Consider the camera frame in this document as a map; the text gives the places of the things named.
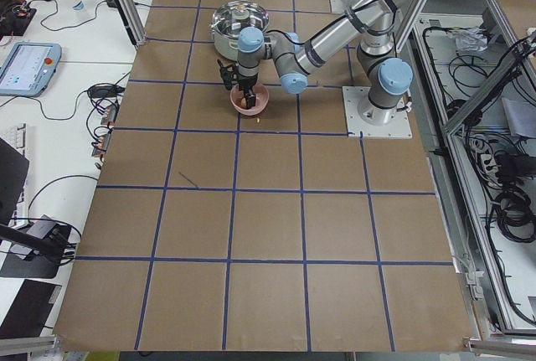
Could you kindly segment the white electric cooking pot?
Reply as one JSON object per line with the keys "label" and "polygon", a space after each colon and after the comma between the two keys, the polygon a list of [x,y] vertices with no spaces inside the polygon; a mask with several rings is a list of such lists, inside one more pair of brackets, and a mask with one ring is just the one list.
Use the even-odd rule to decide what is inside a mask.
{"label": "white electric cooking pot", "polygon": [[258,3],[249,0],[228,2],[213,13],[210,32],[214,47],[220,55],[237,60],[240,31],[249,26],[265,31],[269,13]]}

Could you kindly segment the glass pot lid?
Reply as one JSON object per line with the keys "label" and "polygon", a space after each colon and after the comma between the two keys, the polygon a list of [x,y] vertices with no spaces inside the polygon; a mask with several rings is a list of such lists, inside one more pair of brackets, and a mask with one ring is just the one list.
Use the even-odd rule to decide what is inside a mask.
{"label": "glass pot lid", "polygon": [[264,31],[269,22],[269,13],[260,4],[249,0],[236,0],[214,11],[210,29],[213,38],[218,35],[237,39],[242,29],[255,27]]}

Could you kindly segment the pink bowl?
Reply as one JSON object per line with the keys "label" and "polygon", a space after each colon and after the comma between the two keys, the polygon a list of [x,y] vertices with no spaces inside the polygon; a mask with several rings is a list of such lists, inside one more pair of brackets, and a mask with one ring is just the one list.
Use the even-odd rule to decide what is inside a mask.
{"label": "pink bowl", "polygon": [[235,85],[234,88],[229,93],[229,99],[233,107],[244,116],[257,116],[259,115],[267,106],[269,100],[269,91],[261,83],[257,83],[253,87],[253,91],[256,94],[256,105],[251,109],[244,109],[240,107],[240,101],[238,100],[239,86]]}

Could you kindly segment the black power adapter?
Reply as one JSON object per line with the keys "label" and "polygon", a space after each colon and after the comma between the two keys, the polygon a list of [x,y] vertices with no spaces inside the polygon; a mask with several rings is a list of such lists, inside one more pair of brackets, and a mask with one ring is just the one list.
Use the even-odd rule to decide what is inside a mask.
{"label": "black power adapter", "polygon": [[125,91],[125,88],[119,85],[93,85],[88,89],[88,96],[93,99],[117,97]]}

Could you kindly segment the paper cup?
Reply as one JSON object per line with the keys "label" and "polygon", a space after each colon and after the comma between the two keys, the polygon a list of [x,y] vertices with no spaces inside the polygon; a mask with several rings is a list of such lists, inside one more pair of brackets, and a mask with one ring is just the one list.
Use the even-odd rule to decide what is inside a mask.
{"label": "paper cup", "polygon": [[85,4],[83,0],[68,0],[69,5],[74,11],[81,12],[85,10]]}

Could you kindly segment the teach pendant tablet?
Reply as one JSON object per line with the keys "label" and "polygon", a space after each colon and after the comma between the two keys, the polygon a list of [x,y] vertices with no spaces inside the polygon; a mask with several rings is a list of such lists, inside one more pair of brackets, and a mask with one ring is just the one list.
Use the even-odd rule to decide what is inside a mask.
{"label": "teach pendant tablet", "polygon": [[1,67],[1,96],[37,97],[61,60],[62,48],[53,43],[16,43]]}

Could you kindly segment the crumpled white paper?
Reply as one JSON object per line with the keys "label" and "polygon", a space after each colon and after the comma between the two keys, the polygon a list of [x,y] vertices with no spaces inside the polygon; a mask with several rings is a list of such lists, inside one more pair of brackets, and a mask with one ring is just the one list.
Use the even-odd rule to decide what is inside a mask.
{"label": "crumpled white paper", "polygon": [[487,36],[479,27],[451,30],[458,51],[482,52],[487,49]]}

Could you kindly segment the white keyboard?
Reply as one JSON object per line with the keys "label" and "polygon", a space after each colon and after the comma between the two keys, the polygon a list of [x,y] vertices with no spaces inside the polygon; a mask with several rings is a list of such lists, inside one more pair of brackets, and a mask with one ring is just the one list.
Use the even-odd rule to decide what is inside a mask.
{"label": "white keyboard", "polygon": [[23,156],[28,153],[27,125],[19,123],[1,129],[1,138]]}

